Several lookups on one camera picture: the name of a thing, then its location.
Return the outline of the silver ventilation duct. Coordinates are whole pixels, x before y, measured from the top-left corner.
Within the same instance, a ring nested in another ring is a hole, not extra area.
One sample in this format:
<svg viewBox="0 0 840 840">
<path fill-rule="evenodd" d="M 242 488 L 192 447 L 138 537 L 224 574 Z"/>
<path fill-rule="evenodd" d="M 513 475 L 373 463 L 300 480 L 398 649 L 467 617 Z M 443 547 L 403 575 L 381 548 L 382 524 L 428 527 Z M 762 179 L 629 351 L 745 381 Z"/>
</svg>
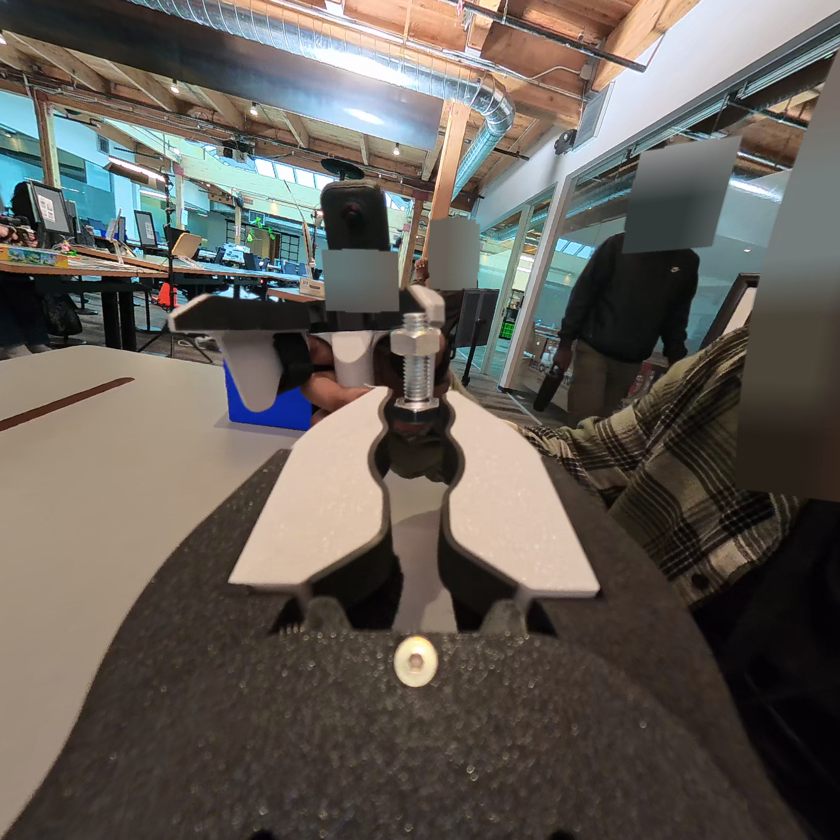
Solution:
<svg viewBox="0 0 840 840">
<path fill-rule="evenodd" d="M 240 37 L 396 88 L 464 105 L 482 119 L 455 175 L 457 196 L 511 128 L 516 107 L 491 73 L 398 45 L 364 27 L 353 28 L 274 2 L 150 1 L 136 6 L 222 35 Z"/>
</svg>

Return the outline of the person's right hand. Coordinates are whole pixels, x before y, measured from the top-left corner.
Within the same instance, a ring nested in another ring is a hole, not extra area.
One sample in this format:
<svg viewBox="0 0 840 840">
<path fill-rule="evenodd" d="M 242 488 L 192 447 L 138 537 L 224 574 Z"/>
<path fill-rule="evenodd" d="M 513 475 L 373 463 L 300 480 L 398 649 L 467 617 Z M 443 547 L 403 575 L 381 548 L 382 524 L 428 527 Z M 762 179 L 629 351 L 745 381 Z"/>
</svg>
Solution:
<svg viewBox="0 0 840 840">
<path fill-rule="evenodd" d="M 373 350 L 373 380 L 362 386 L 347 386 L 338 383 L 334 370 L 331 345 L 316 336 L 308 336 L 310 358 L 315 367 L 310 379 L 301 386 L 301 393 L 316 408 L 312 423 L 316 424 L 327 415 L 339 411 L 354 400 L 363 397 L 374 386 L 385 386 L 394 396 L 403 395 L 403 373 L 394 366 L 396 358 L 391 353 L 391 341 L 382 338 Z"/>
</svg>

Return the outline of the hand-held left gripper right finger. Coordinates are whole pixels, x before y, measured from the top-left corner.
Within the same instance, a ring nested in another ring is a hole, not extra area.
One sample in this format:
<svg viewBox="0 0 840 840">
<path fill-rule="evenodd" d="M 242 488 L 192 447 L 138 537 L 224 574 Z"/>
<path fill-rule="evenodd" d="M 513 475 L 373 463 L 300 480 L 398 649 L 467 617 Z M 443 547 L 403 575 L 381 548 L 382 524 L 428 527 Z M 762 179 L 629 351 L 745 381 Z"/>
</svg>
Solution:
<svg viewBox="0 0 840 840">
<path fill-rule="evenodd" d="M 441 402 L 444 482 L 438 572 L 454 604 L 588 599 L 601 586 L 542 457 L 457 392 Z"/>
</svg>

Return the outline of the silver hex bolt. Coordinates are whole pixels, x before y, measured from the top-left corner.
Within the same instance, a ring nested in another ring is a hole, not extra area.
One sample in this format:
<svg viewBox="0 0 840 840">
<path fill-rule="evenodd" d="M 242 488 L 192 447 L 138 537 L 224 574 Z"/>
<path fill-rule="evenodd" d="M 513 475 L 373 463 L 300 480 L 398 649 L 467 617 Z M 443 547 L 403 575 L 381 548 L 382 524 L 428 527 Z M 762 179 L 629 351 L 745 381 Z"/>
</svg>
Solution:
<svg viewBox="0 0 840 840">
<path fill-rule="evenodd" d="M 427 316 L 420 311 L 410 311 L 403 315 L 402 326 L 398 329 L 420 329 L 432 327 Z M 420 419 L 438 408 L 438 398 L 434 396 L 434 372 L 436 357 L 402 357 L 403 394 L 395 400 L 395 407 L 412 419 Z"/>
</svg>

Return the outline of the black monitor on stand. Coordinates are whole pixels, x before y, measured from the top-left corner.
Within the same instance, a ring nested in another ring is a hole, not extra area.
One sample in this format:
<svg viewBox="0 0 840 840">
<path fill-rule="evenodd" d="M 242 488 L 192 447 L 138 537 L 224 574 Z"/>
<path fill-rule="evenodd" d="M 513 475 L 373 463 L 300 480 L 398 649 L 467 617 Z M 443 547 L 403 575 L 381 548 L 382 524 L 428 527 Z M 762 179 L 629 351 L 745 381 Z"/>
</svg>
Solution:
<svg viewBox="0 0 840 840">
<path fill-rule="evenodd" d="M 469 350 L 465 371 L 461 377 L 464 388 L 469 385 L 476 350 L 480 346 L 489 347 L 490 349 L 485 352 L 485 357 L 487 357 L 496 346 L 498 330 L 494 329 L 492 324 L 498 297 L 499 290 L 495 288 L 465 290 L 457 328 L 451 341 L 452 357 L 455 357 L 457 349 Z"/>
</svg>

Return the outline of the black bottle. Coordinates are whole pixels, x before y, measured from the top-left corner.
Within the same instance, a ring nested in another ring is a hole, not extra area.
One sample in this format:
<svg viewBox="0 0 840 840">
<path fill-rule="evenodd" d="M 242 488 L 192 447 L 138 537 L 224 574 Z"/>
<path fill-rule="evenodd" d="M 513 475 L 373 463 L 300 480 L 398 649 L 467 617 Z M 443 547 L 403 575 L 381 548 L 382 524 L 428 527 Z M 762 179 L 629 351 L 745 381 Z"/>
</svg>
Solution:
<svg viewBox="0 0 840 840">
<path fill-rule="evenodd" d="M 537 413 L 545 411 L 563 383 L 565 367 L 552 363 L 547 370 L 539 391 L 533 401 L 533 410 Z"/>
</svg>

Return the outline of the person's black undershirt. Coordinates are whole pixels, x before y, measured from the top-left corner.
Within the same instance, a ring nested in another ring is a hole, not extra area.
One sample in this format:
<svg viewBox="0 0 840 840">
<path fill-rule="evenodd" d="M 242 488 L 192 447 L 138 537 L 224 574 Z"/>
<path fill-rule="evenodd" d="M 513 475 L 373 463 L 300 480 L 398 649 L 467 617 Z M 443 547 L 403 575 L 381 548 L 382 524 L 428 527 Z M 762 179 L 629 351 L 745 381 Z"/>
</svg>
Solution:
<svg viewBox="0 0 840 840">
<path fill-rule="evenodd" d="M 811 500 L 758 568 L 695 610 L 770 780 L 839 838 L 839 506 Z"/>
</svg>

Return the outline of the wooden board on tripod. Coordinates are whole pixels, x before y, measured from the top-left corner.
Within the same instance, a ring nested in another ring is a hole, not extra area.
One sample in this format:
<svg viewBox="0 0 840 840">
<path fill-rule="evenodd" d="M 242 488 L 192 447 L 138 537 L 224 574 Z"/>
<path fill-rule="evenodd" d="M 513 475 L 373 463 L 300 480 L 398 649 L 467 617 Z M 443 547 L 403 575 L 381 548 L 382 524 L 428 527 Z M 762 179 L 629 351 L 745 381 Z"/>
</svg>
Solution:
<svg viewBox="0 0 840 840">
<path fill-rule="evenodd" d="M 172 315 L 179 305 L 177 301 L 176 282 L 182 279 L 183 276 L 183 267 L 177 269 L 175 267 L 175 262 L 178 260 L 180 264 L 183 263 L 184 266 L 190 269 L 197 268 L 197 263 L 193 260 L 193 257 L 200 249 L 199 247 L 201 241 L 200 237 L 187 232 L 181 232 L 178 234 L 175 243 L 169 247 L 169 253 L 167 255 L 167 285 L 170 288 L 170 299 L 168 305 L 164 306 L 164 310 L 168 316 Z M 138 352 L 142 353 L 147 351 L 147 349 L 149 349 L 151 345 L 154 344 L 161 336 L 168 337 L 170 341 L 170 349 L 167 357 L 174 359 L 179 339 L 177 338 L 177 334 L 170 327 L 169 322 L 164 325 L 162 330 L 156 332 L 151 338 L 142 344 L 138 348 Z"/>
</svg>

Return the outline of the person's plaid shirt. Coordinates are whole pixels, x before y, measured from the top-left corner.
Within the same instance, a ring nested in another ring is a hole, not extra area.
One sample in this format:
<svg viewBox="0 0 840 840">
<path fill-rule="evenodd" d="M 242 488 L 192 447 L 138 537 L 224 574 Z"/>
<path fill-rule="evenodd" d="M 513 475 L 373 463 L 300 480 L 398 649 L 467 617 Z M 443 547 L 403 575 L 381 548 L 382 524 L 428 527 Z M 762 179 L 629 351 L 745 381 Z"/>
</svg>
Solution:
<svg viewBox="0 0 840 840">
<path fill-rule="evenodd" d="M 614 487 L 601 498 L 691 610 L 766 562 L 807 503 L 738 489 L 680 496 L 657 483 Z"/>
</svg>

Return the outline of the blue divided plastic bin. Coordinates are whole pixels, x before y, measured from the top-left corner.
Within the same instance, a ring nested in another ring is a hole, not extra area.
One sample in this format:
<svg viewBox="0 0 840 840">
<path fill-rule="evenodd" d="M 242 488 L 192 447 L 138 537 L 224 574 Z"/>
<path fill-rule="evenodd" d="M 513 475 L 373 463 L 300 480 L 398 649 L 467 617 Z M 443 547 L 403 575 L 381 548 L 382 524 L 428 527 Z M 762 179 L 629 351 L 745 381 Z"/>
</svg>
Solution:
<svg viewBox="0 0 840 840">
<path fill-rule="evenodd" d="M 299 388 L 278 394 L 270 408 L 265 411 L 253 412 L 244 404 L 227 363 L 223 362 L 223 365 L 227 414 L 231 422 L 294 431 L 309 430 L 312 424 L 312 405 Z"/>
</svg>

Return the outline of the studio light panel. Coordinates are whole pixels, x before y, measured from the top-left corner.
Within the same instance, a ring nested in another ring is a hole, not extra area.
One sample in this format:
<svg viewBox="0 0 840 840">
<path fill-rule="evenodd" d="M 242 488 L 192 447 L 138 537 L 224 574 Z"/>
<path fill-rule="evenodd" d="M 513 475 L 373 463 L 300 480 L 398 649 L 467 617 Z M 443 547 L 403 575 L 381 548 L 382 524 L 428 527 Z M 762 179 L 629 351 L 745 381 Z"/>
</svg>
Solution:
<svg viewBox="0 0 840 840">
<path fill-rule="evenodd" d="M 170 181 L 168 174 L 114 156 L 109 156 L 108 162 L 103 168 L 110 174 L 129 179 L 141 186 L 158 188 Z"/>
</svg>

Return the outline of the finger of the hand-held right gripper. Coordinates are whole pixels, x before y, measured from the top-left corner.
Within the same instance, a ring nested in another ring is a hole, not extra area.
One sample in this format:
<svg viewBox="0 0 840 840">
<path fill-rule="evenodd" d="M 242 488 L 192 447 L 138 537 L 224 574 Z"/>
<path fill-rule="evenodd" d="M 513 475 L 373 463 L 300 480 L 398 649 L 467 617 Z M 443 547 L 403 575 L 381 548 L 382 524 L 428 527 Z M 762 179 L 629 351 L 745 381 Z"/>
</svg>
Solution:
<svg viewBox="0 0 840 840">
<path fill-rule="evenodd" d="M 177 333 L 307 332 L 310 311 L 304 303 L 275 303 L 212 295 L 195 297 L 170 316 Z"/>
<path fill-rule="evenodd" d="M 446 321 L 445 299 L 436 290 L 431 290 L 423 284 L 411 284 L 408 292 L 419 311 L 425 313 L 430 326 L 441 328 Z"/>
</svg>

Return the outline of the silver hex nut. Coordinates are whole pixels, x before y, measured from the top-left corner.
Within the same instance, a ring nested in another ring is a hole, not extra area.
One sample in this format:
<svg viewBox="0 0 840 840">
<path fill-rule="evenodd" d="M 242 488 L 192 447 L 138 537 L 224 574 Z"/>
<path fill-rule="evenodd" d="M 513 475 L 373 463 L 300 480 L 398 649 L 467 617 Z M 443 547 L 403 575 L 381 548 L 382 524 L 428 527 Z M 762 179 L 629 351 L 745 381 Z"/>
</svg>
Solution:
<svg viewBox="0 0 840 840">
<path fill-rule="evenodd" d="M 440 351 L 442 334 L 434 327 L 396 329 L 390 336 L 391 352 L 406 357 L 434 358 Z"/>
</svg>

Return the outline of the wooden support post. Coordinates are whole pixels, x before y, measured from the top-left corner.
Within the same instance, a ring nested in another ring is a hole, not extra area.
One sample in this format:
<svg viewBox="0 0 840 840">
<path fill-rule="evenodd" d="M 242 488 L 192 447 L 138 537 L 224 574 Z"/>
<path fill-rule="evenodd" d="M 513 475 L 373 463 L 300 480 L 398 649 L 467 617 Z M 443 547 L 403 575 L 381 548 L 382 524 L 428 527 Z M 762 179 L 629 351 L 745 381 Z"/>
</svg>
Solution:
<svg viewBox="0 0 840 840">
<path fill-rule="evenodd" d="M 437 180 L 429 213 L 423 256 L 416 263 L 415 275 L 418 280 L 421 279 L 422 270 L 427 269 L 427 254 L 429 240 L 432 235 L 432 222 L 446 218 L 452 204 L 469 114 L 470 109 L 464 103 L 452 101 L 448 113 L 443 148 L 438 162 Z"/>
</svg>

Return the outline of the long wooden desk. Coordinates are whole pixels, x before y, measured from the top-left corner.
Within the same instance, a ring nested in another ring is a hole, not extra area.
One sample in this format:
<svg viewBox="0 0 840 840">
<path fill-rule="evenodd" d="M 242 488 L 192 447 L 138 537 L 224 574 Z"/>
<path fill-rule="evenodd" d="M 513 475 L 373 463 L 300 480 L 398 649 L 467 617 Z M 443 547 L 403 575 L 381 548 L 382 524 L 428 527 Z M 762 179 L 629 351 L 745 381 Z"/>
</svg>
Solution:
<svg viewBox="0 0 840 840">
<path fill-rule="evenodd" d="M 165 269 L 121 266 L 90 258 L 71 259 L 69 266 L 43 266 L 3 260 L 1 271 L 7 275 L 32 277 L 42 292 L 95 292 L 100 295 L 100 312 L 106 346 L 115 350 L 138 350 L 134 319 L 133 294 L 153 280 L 168 280 Z"/>
</svg>

